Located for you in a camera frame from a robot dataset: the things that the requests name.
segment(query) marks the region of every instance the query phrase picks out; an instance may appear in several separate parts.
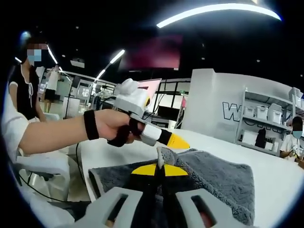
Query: gray cloth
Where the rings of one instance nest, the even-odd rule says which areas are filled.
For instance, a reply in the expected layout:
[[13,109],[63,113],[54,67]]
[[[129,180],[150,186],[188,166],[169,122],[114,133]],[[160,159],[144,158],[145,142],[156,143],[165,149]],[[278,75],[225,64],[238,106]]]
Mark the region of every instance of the gray cloth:
[[[195,149],[176,154],[162,148],[162,154],[166,164],[181,167],[189,174],[188,183],[183,182],[179,191],[204,188],[230,206],[234,218],[245,225],[253,224],[255,190],[253,173],[248,165],[231,163]],[[91,181],[97,184],[100,194],[103,194],[115,186],[122,187],[134,169],[156,162],[157,160],[152,160],[97,168],[89,172]],[[157,220],[161,221],[163,215],[159,216]]]

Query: desk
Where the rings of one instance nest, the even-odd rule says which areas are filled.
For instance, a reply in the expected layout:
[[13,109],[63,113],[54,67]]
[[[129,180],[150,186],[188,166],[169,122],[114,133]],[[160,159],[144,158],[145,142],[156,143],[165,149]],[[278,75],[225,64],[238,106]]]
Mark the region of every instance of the desk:
[[[296,164],[199,133],[183,129],[172,131],[183,137],[191,148],[207,151],[229,162],[251,166],[256,194],[255,226],[261,228],[275,226],[287,214],[294,200],[297,200],[304,171]],[[150,147],[142,142],[134,142],[116,148],[108,145],[104,139],[80,143],[85,183],[91,201],[96,198],[88,177],[89,169],[156,159],[157,145]]]

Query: floor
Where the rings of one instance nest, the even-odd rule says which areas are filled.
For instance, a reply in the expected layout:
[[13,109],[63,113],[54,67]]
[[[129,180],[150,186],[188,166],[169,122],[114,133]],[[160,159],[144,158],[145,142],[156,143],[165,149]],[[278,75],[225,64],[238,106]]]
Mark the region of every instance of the floor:
[[[44,110],[44,104],[40,102],[41,109]],[[50,113],[53,114],[58,114],[60,118],[63,118],[63,104],[62,103],[53,103],[51,105]],[[87,106],[80,105],[79,107],[79,114],[83,114],[85,110],[87,110]],[[78,168],[78,164],[75,159],[75,152],[76,151],[76,146],[72,145],[69,148],[63,148],[61,152],[64,154],[69,154],[68,158],[68,163],[70,166],[70,187],[69,187],[69,195],[68,195],[68,201],[90,201],[89,195],[86,190],[86,186],[83,183],[81,176],[80,176],[80,171]],[[26,173],[25,171],[20,171],[21,176],[25,181],[28,180],[29,174]],[[56,188],[56,186],[60,187],[60,183],[62,183],[62,179],[60,176],[56,176],[52,178],[51,184],[47,184],[48,187],[46,187],[45,181],[43,180],[42,177],[37,176],[35,174],[32,174],[30,178],[30,183],[33,184],[33,187],[35,187],[39,192],[48,195],[48,189],[50,190],[50,195],[52,198],[62,200],[62,194],[61,191]],[[47,201],[51,201],[50,199],[41,196],[40,194],[37,193],[38,196],[46,199]]]

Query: curved light strip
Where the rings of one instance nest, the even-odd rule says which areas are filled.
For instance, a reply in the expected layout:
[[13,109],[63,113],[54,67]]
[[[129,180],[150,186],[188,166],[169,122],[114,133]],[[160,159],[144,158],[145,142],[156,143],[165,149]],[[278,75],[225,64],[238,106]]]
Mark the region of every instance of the curved light strip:
[[262,8],[260,6],[239,4],[239,3],[227,3],[227,4],[216,4],[216,5],[209,5],[209,6],[198,7],[195,9],[190,9],[183,13],[177,14],[171,18],[168,18],[168,19],[158,23],[156,26],[159,28],[162,28],[162,27],[165,27],[166,25],[174,23],[178,20],[193,16],[196,14],[212,12],[212,11],[220,11],[220,10],[231,10],[231,9],[232,10],[246,10],[246,11],[262,13],[262,14],[269,15],[275,19],[281,20],[279,15],[277,15],[275,12],[273,12],[269,9]]

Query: black ceiling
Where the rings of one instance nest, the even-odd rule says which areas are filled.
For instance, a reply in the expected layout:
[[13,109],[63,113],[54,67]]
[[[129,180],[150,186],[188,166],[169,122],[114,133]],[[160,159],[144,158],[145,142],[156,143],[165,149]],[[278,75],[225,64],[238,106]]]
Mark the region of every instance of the black ceiling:
[[[162,29],[156,27],[158,22],[177,13],[215,2],[231,1],[113,1],[91,10],[74,10],[73,14],[58,11],[55,16],[53,10],[46,10],[24,29],[43,34],[63,70],[92,77],[106,67],[117,51],[127,51],[131,43],[164,34],[183,35],[179,71],[122,75],[116,62],[103,75],[104,80],[112,82],[120,82],[126,76],[137,80],[187,78],[194,68],[210,67],[218,72],[264,77],[304,90],[304,25],[301,12],[297,13],[300,1],[298,5],[296,1],[263,1],[283,21],[247,11],[219,11],[196,15]],[[251,0],[234,2],[252,4]],[[71,65],[70,60],[75,57],[84,59],[84,69]]]

